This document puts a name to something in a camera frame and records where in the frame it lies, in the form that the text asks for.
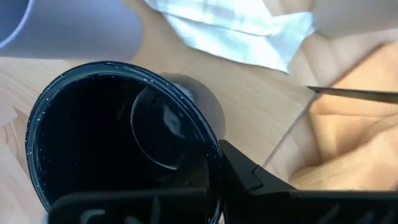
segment tan fabric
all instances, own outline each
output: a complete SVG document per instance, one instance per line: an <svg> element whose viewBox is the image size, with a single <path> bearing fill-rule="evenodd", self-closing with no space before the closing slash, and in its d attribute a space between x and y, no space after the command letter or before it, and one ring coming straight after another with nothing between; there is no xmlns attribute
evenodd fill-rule
<svg viewBox="0 0 398 224"><path fill-rule="evenodd" d="M398 43L372 54L334 87L398 91ZM383 117L398 113L398 105L323 95L310 108L322 161L359 146L362 132Z"/></svg>
<svg viewBox="0 0 398 224"><path fill-rule="evenodd" d="M398 43L381 48L335 88L398 91ZM302 190L392 190L398 183L398 105L322 95L310 119L323 163L295 173Z"/></svg>

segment white tissue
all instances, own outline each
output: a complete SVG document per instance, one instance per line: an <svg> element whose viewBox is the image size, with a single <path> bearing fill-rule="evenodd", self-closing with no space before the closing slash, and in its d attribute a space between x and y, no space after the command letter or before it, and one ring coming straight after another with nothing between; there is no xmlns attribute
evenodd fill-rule
<svg viewBox="0 0 398 224"><path fill-rule="evenodd" d="M188 46L235 62L288 73L312 13L272 17L262 0L145 0Z"/></svg>

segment wood grain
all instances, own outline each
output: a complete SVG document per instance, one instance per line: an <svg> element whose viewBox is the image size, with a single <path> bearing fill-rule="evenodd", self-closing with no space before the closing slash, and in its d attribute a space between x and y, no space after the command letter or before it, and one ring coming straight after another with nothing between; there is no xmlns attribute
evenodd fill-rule
<svg viewBox="0 0 398 224"><path fill-rule="evenodd" d="M25 174L29 176L25 152L25 133L28 116L19 110L16 110L16 115L11 122L0 126L0 139L8 145Z"/></svg>
<svg viewBox="0 0 398 224"><path fill-rule="evenodd" d="M11 150L0 139L0 223L40 223L44 208Z"/></svg>
<svg viewBox="0 0 398 224"><path fill-rule="evenodd" d="M125 2L144 25L142 48L131 63L155 72L182 73L205 84L224 111L225 138L255 162L264 163L313 93L282 72L190 49L144 1ZM51 79L73 63L79 62L2 58L0 91L28 113Z"/></svg>
<svg viewBox="0 0 398 224"><path fill-rule="evenodd" d="M275 153L263 167L285 182L290 176L305 166L320 163L320 152L313 137L313 130L307 114L292 128L281 142Z"/></svg>

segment white plastic cylinder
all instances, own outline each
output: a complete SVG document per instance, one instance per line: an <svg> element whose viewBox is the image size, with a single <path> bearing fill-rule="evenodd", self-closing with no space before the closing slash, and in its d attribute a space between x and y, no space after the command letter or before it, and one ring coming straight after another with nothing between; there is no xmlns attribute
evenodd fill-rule
<svg viewBox="0 0 398 224"><path fill-rule="evenodd" d="M313 24L330 38L393 29L398 27L398 0L317 0Z"/></svg>
<svg viewBox="0 0 398 224"><path fill-rule="evenodd" d="M119 0L0 0L0 56L127 60L141 39Z"/></svg>

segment cup rim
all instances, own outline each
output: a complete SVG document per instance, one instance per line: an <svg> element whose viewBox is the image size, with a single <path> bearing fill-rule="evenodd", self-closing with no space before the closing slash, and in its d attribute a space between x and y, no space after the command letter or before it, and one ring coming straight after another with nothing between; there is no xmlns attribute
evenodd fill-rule
<svg viewBox="0 0 398 224"><path fill-rule="evenodd" d="M158 74L136 65L111 61L86 63L72 68L55 78L39 95L35 105L32 108L32 111L30 112L25 137L27 163L30 179L32 180L34 189L47 211L50 210L50 205L45 198L44 192L39 183L37 173L39 160L35 157L39 151L38 145L36 144L37 131L42 118L45 116L45 114L42 112L51 104L52 100L62 88L65 88L67 85L78 80L86 79L92 75L101 74L108 76L122 76L125 79L133 78L141 83L145 83L146 86L154 87L157 91L160 91L176 101L180 106L180 109L183 110L184 113L187 114L187 116L191 119L192 123L198 129L199 134L202 135L201 137L205 140L205 142L208 142L211 144L211 146L213 146L213 149L210 153L213 153L211 157L215 158L215 168L217 169L213 171L221 175L221 161L223 155L220 144L214 132L211 130L210 125L205 120L205 117L181 90L179 90L171 82L160 77ZM215 214L211 219L214 221L214 223L219 219L221 210L221 201L219 199Z"/></svg>

